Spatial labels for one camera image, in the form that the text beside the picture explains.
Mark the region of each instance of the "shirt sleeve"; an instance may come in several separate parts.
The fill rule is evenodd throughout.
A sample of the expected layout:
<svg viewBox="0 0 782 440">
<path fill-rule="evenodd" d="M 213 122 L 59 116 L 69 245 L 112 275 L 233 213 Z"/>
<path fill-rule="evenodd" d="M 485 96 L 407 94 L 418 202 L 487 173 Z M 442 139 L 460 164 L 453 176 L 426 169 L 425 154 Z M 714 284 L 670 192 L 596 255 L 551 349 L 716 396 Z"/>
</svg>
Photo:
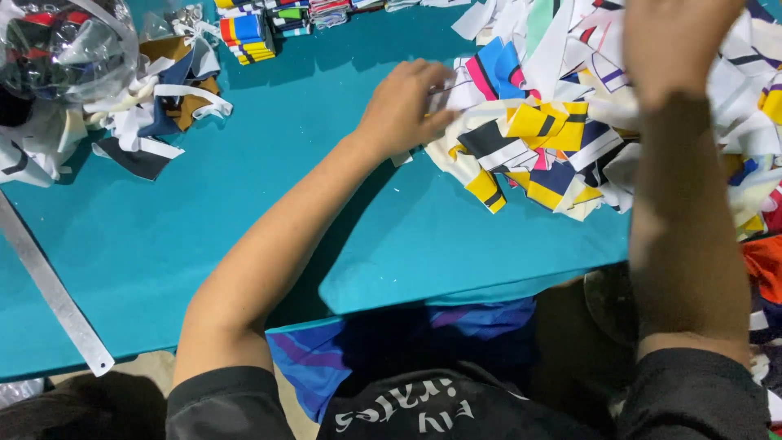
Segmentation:
<svg viewBox="0 0 782 440">
<path fill-rule="evenodd" d="M 256 366 L 209 371 L 179 384 L 168 398 L 172 440 L 295 440 L 274 375 Z"/>
<path fill-rule="evenodd" d="M 619 438 L 768 439 L 768 397 L 738 362 L 670 348 L 638 365 L 619 417 Z"/>
</svg>

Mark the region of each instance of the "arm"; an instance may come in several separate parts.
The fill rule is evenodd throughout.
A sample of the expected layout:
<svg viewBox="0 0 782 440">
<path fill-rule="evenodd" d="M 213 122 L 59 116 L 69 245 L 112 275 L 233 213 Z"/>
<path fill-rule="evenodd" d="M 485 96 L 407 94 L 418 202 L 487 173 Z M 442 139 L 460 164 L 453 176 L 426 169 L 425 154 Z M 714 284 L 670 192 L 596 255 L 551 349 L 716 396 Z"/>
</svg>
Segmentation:
<svg viewBox="0 0 782 440">
<path fill-rule="evenodd" d="M 457 116 L 424 116 L 428 90 L 449 75 L 439 63 L 400 63 L 375 90 L 356 131 L 228 252 L 185 313 L 173 386 L 227 366 L 273 371 L 266 318 L 364 178 L 387 157 L 436 138 Z"/>
<path fill-rule="evenodd" d="M 627 5 L 625 60 L 644 144 L 630 234 L 639 359 L 662 348 L 700 348 L 749 364 L 749 286 L 705 94 L 717 49 L 743 6 Z"/>
</svg>

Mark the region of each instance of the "hand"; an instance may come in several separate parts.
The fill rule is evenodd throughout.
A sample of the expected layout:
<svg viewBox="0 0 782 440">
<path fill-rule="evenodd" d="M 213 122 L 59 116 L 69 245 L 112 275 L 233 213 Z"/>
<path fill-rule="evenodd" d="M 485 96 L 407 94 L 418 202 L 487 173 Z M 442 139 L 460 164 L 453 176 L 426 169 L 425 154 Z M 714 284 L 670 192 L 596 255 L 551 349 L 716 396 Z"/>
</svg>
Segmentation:
<svg viewBox="0 0 782 440">
<path fill-rule="evenodd" d="M 438 139 L 459 112 L 441 110 L 425 117 L 425 101 L 433 85 L 452 75 L 440 63 L 399 63 L 375 89 L 353 134 L 382 159 Z"/>
<path fill-rule="evenodd" d="M 624 60 L 641 106 L 671 92 L 704 94 L 706 78 L 744 0 L 628 0 Z"/>
</svg>

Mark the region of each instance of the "teal tablecloth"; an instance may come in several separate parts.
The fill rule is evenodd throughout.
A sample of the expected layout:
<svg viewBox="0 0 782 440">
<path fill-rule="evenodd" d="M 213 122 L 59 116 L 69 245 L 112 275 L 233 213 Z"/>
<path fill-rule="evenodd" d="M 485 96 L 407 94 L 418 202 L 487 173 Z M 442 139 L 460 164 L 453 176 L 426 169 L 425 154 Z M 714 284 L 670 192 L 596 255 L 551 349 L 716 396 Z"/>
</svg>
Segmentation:
<svg viewBox="0 0 782 440">
<path fill-rule="evenodd" d="M 138 3 L 131 8 L 138 13 Z M 464 7 L 377 12 L 242 67 L 225 47 L 235 105 L 174 140 L 186 153 L 145 182 L 87 157 L 71 184 L 3 191 L 116 358 L 176 345 L 188 300 L 228 248 L 358 122 L 401 60 L 475 53 L 450 25 Z M 510 286 L 624 259 L 629 216 L 581 224 L 504 185 L 491 215 L 423 153 L 374 173 L 325 237 L 275 325 L 454 292 Z M 0 240 L 0 378 L 82 364 L 30 277 Z"/>
</svg>

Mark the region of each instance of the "person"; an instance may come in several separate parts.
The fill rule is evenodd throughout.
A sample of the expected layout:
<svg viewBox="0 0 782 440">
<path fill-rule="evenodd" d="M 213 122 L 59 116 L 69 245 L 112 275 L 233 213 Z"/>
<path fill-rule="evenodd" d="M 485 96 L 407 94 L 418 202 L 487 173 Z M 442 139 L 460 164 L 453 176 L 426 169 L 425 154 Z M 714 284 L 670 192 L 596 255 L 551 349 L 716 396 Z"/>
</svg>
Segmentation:
<svg viewBox="0 0 782 440">
<path fill-rule="evenodd" d="M 741 0 L 628 0 L 624 53 L 640 103 L 630 271 L 637 371 L 620 438 L 768 438 L 766 393 L 748 372 L 750 301 L 712 137 L 706 79 Z M 353 191 L 387 157 L 458 114 L 425 116 L 449 73 L 402 62 L 355 132 L 269 209 L 192 299 L 169 398 L 172 439 L 290 439 L 264 321 Z M 318 438 L 599 438 L 476 366 L 383 377 L 332 398 Z"/>
</svg>

